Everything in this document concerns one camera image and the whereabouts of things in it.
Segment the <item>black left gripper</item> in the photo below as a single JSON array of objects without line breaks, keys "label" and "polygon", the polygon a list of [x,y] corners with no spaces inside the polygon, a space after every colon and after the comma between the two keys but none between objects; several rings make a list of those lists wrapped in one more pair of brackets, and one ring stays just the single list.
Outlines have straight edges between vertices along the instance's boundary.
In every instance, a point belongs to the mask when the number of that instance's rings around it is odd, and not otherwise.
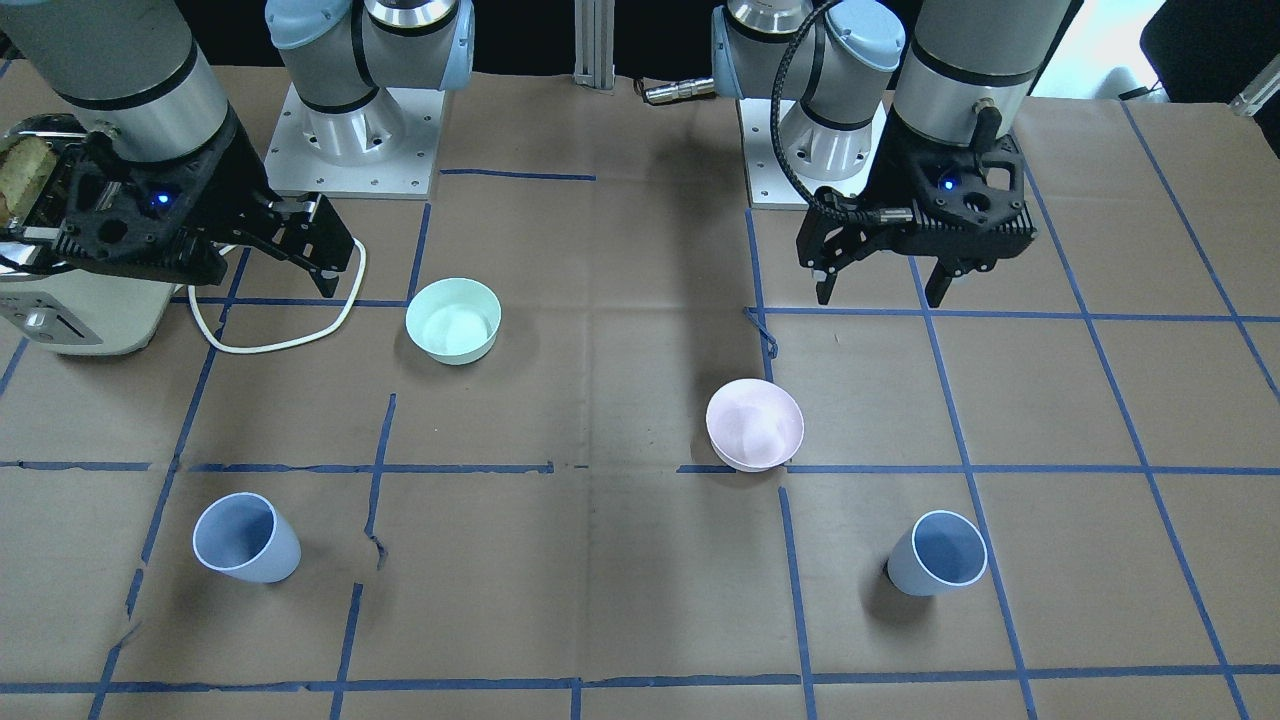
[{"label": "black left gripper", "polygon": [[1036,237],[1024,197],[1025,158],[1004,114],[970,110],[975,128],[957,145],[915,132],[890,113],[865,188],[814,192],[797,233],[797,260],[815,269],[815,300],[827,306],[838,273],[874,251],[936,258],[925,282],[929,307],[942,305],[963,269],[1020,255]]}]

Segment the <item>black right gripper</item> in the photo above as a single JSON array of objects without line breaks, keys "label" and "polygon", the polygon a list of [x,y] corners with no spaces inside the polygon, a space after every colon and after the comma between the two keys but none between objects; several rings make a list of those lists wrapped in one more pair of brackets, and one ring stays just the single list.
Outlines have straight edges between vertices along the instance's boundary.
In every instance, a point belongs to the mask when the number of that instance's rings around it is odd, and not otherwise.
[{"label": "black right gripper", "polygon": [[218,284],[221,246],[248,245],[306,270],[333,299],[355,238],[324,193],[282,199],[239,118],[228,111],[200,149],[166,161],[125,160],[104,131],[60,154],[69,167],[61,224],[45,240],[73,268],[173,284]]}]

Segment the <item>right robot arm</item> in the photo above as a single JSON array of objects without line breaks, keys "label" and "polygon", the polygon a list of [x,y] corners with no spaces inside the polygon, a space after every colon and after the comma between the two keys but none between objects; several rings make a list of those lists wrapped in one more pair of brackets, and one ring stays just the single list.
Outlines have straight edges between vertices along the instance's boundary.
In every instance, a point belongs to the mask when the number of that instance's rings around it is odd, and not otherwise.
[{"label": "right robot arm", "polygon": [[[269,1],[297,140],[319,167],[390,160],[410,146],[394,91],[463,88],[470,1]],[[3,268],[221,283],[221,246],[248,245],[335,293],[355,240],[320,179],[268,176],[173,1],[5,1],[3,32],[70,114],[5,137],[51,161],[23,210],[6,201]]]}]

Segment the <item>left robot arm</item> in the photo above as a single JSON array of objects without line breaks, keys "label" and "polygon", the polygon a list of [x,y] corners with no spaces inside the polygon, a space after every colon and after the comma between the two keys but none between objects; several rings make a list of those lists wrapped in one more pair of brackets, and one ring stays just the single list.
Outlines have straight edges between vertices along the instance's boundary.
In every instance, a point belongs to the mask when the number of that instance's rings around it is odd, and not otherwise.
[{"label": "left robot arm", "polygon": [[879,1],[723,1],[716,92],[765,100],[765,136],[805,204],[800,266],[827,304],[876,252],[931,258],[925,301],[1018,258],[1038,232],[1012,122],[1070,1],[924,1],[905,26]]}]

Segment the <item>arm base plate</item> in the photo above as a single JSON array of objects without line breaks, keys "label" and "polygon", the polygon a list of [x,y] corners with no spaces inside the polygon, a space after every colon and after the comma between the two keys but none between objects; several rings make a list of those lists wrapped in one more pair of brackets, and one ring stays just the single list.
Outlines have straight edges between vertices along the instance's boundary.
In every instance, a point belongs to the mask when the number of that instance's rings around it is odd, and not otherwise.
[{"label": "arm base plate", "polygon": [[449,95],[383,88],[370,104],[320,113],[288,90],[265,155],[270,186],[282,196],[430,199]]},{"label": "arm base plate", "polygon": [[[790,100],[780,104],[780,131],[790,170],[810,193],[823,186],[845,196],[861,193],[869,181],[887,122],[886,105],[881,102],[870,123],[855,131],[819,126],[792,106]],[[805,209],[804,197],[787,179],[774,155],[769,102],[764,99],[741,99],[737,109],[749,205],[765,210]]]}]

